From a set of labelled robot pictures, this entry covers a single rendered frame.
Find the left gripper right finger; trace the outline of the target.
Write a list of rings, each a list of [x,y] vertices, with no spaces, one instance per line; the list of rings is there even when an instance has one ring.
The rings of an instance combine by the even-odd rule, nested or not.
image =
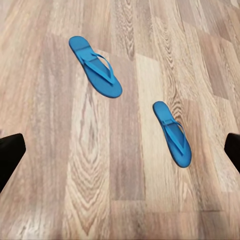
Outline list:
[[[224,151],[240,173],[240,135],[235,133],[228,133]]]

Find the sandal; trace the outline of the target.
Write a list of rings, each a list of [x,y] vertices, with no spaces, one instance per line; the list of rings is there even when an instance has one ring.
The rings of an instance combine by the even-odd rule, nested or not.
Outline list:
[[[163,101],[153,104],[153,110],[158,118],[173,159],[181,168],[186,168],[191,162],[191,148],[189,142],[172,116],[168,106]]]
[[[122,86],[113,74],[113,69],[107,61],[110,70],[100,61],[97,54],[91,48],[89,42],[81,36],[69,39],[69,45],[80,61],[92,86],[102,95],[109,98],[117,98],[122,94]]]

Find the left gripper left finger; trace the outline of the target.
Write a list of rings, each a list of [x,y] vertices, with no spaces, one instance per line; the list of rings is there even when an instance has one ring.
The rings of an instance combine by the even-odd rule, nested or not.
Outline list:
[[[26,153],[21,133],[0,138],[0,193]]]

